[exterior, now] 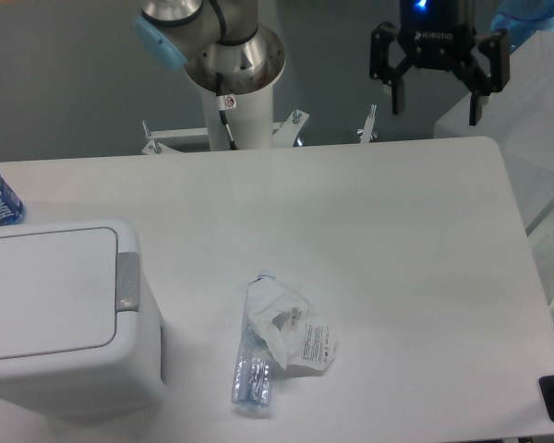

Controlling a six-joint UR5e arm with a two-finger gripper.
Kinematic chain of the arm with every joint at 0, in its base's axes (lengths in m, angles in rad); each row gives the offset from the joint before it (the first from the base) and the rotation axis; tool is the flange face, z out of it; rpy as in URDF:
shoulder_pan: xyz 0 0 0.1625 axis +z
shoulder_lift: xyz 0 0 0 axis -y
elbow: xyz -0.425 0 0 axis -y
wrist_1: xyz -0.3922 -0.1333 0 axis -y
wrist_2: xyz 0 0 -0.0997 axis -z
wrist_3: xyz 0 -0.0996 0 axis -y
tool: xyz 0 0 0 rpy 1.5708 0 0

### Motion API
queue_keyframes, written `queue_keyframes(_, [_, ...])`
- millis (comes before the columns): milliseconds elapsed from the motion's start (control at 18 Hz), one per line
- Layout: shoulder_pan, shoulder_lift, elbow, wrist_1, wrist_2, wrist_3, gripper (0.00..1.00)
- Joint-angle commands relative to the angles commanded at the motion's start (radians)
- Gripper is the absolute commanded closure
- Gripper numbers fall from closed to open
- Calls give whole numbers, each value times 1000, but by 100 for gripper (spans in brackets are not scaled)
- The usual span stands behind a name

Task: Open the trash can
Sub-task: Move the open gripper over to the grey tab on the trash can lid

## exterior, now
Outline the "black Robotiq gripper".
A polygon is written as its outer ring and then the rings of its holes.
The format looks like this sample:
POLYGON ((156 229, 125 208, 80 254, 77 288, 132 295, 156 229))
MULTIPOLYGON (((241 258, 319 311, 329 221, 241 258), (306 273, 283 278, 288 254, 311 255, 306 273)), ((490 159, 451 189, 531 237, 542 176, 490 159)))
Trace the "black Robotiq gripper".
POLYGON ((401 27, 385 21, 370 35, 368 74, 391 89, 392 113, 398 115, 405 108, 403 76, 410 67, 449 71, 451 62, 460 62, 460 79, 470 91, 468 123, 475 126, 482 116, 482 101, 501 92, 511 78, 509 32, 498 29, 475 36, 474 1, 401 1, 399 5, 401 27), (404 53, 397 66, 390 64, 394 42, 404 53), (488 73, 471 55, 473 49, 488 60, 488 73))

